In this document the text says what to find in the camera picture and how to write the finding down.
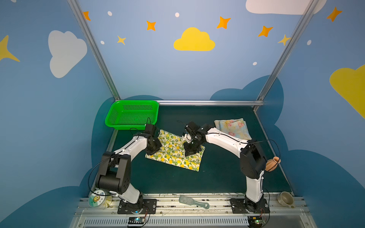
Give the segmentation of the pastel floral skirt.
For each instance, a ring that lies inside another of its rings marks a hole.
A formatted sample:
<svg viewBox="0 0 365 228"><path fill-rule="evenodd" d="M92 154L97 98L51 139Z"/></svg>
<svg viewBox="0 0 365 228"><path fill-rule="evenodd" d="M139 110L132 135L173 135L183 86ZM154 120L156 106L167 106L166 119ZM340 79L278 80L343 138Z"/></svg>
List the pastel floral skirt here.
<svg viewBox="0 0 365 228"><path fill-rule="evenodd" d="M215 120L215 127L226 134L243 140L251 140L248 127L243 118L232 120Z"/></svg>

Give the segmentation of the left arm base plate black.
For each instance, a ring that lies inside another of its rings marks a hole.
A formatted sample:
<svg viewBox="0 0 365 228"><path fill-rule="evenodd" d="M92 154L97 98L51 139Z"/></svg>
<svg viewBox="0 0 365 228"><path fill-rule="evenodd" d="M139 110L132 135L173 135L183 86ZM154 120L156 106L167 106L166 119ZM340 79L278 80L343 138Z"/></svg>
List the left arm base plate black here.
<svg viewBox="0 0 365 228"><path fill-rule="evenodd" d="M117 214L155 214L156 213L156 199L142 199L136 204L124 202L123 200L120 201Z"/></svg>

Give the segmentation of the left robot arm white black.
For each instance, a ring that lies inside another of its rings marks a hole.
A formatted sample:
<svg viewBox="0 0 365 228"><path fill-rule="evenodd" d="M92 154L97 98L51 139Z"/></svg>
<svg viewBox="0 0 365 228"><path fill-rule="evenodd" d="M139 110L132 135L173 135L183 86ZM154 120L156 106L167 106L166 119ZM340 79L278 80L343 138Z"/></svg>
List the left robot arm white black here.
<svg viewBox="0 0 365 228"><path fill-rule="evenodd" d="M140 152L152 155L162 147L157 136L140 133L125 146L105 153L95 167L98 169L95 187L108 192L108 196L118 196L127 206L139 210L143 207L142 193L131 184L131 165Z"/></svg>

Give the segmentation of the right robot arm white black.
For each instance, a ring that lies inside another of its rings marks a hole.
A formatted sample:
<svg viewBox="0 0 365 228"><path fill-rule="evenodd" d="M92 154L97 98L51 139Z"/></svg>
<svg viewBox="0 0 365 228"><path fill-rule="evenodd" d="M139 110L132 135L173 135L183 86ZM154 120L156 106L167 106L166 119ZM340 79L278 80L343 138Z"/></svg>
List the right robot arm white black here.
<svg viewBox="0 0 365 228"><path fill-rule="evenodd" d="M239 139L208 124L198 126L190 122L185 130L186 142L183 146L186 157L200 152L204 143L214 144L231 152L239 158L240 169L246 176L246 203L255 205L262 201L263 175L268 159L260 141Z"/></svg>

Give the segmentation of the green lemon print skirt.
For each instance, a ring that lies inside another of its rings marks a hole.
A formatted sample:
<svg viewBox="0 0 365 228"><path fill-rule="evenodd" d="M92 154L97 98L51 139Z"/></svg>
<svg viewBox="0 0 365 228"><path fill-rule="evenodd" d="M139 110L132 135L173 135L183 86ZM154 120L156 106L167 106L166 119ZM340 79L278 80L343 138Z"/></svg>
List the green lemon print skirt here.
<svg viewBox="0 0 365 228"><path fill-rule="evenodd" d="M199 171L205 151L204 146L201 146L201 150L197 154L186 157L183 146L186 140L183 137L161 129L158 139L162 144L160 150L153 155L145 154L145 158L196 172Z"/></svg>

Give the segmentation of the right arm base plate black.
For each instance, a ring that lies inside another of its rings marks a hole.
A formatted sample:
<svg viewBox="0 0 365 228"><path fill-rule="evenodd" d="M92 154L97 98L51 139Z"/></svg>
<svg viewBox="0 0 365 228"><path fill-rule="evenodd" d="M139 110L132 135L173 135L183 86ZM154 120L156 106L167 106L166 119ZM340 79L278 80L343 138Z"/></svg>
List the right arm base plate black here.
<svg viewBox="0 0 365 228"><path fill-rule="evenodd" d="M270 213L269 204L264 197L262 197L258 202L253 202L247 198L231 198L230 204L233 214Z"/></svg>

